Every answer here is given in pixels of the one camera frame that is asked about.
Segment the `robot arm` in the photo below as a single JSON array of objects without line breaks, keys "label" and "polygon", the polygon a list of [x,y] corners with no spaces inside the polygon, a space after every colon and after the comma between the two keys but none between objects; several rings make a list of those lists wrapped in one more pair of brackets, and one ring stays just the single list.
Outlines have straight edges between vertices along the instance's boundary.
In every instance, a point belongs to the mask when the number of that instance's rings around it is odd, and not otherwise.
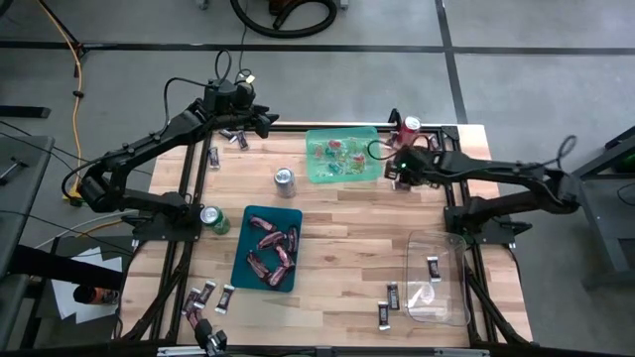
[{"label": "robot arm", "polygon": [[255,96],[253,86],[245,82],[212,82],[205,88],[203,99],[197,99],[172,118],[164,129],[135,143],[123,144],[122,149],[108,152],[94,163],[81,180],[79,193],[95,212],[133,208],[161,213],[173,225],[191,224],[197,213],[192,212],[183,197],[176,192],[156,195],[127,189],[128,175],[176,146],[203,140],[216,129],[255,128],[261,138],[267,138],[278,115],[267,114],[268,107],[253,105]]},{"label": "robot arm", "polygon": [[450,184],[464,179],[480,179],[519,184],[528,191],[493,199],[471,197],[457,216],[468,231],[494,217],[542,209],[555,214],[573,213],[578,181],[560,169],[541,164],[505,163],[472,159],[461,152],[429,151],[420,146],[404,146],[386,163],[386,179],[410,185]]}]

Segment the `wooden table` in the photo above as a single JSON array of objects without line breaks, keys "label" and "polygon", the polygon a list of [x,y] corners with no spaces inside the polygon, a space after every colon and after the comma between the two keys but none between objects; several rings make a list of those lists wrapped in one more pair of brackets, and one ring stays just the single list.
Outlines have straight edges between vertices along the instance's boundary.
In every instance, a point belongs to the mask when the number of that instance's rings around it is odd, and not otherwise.
[{"label": "wooden table", "polygon": [[[485,130],[459,126],[462,149],[476,159],[490,159]],[[292,207],[304,213],[302,249],[296,285],[290,294],[238,289],[229,313],[213,308],[221,289],[211,296],[203,315],[222,328],[233,345],[332,346],[468,346],[465,327],[418,323],[405,311],[391,311],[389,331],[377,328],[377,301],[386,299],[386,283],[402,281],[405,248],[413,230],[444,231],[443,189],[427,186],[410,193],[392,191],[387,179],[372,182],[313,184],[307,178],[305,133],[270,134],[261,140],[248,134],[250,150],[214,136],[221,169],[208,172],[202,203],[221,207],[232,228],[224,236],[203,229],[194,246],[190,287],[202,288],[212,279],[229,284],[245,206]],[[157,159],[150,192],[177,190],[186,148]],[[193,164],[196,170],[197,160]],[[273,174],[280,167],[296,174],[298,195],[279,198]],[[471,181],[472,195],[495,197],[495,183]],[[123,293],[124,332],[141,317],[155,297],[164,263],[166,243],[149,242],[134,260]],[[516,267],[509,252],[482,247],[490,294],[502,313],[527,339],[531,332]],[[400,285],[400,294],[404,295]],[[170,299],[166,306],[172,306]],[[484,336],[480,304],[474,305],[477,326]],[[164,317],[164,332],[171,310]],[[179,343],[195,344],[183,318]]]}]

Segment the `silver soda can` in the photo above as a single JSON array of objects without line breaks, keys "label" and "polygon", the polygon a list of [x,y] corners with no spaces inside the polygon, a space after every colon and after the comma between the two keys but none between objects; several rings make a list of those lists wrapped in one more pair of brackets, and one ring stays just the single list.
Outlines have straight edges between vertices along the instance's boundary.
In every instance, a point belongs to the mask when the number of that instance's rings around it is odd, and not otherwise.
[{"label": "silver soda can", "polygon": [[296,195],[296,178],[290,169],[282,168],[274,175],[274,182],[278,188],[278,195],[291,198]]}]

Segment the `translucent green tray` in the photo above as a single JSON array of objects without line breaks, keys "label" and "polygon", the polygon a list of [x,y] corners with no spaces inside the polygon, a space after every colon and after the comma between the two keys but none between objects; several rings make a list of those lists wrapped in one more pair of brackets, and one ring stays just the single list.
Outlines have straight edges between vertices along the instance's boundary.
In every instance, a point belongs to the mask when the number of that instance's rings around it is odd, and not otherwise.
[{"label": "translucent green tray", "polygon": [[[368,143],[378,140],[375,127],[343,129],[320,129],[307,132],[307,166],[309,179],[313,183],[375,180],[381,176],[381,163],[366,152]],[[330,146],[329,141],[338,141],[339,148]],[[370,146],[370,152],[380,157],[379,145]],[[363,168],[353,157],[364,158]]]}]

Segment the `clear plastic bin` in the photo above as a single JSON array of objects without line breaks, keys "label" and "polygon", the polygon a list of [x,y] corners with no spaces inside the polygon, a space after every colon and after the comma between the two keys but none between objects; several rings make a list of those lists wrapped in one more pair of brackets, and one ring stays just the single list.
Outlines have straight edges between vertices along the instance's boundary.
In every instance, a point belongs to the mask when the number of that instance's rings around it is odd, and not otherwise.
[{"label": "clear plastic bin", "polygon": [[[376,180],[383,162],[372,159],[366,148],[378,140],[372,126],[319,129],[307,132],[307,167],[313,183]],[[373,157],[381,157],[380,145],[371,145]]]},{"label": "clear plastic bin", "polygon": [[[403,304],[418,322],[465,326],[469,311],[465,301],[465,241],[444,232],[414,231],[408,239]],[[429,258],[437,258],[440,281],[431,279]]]}]

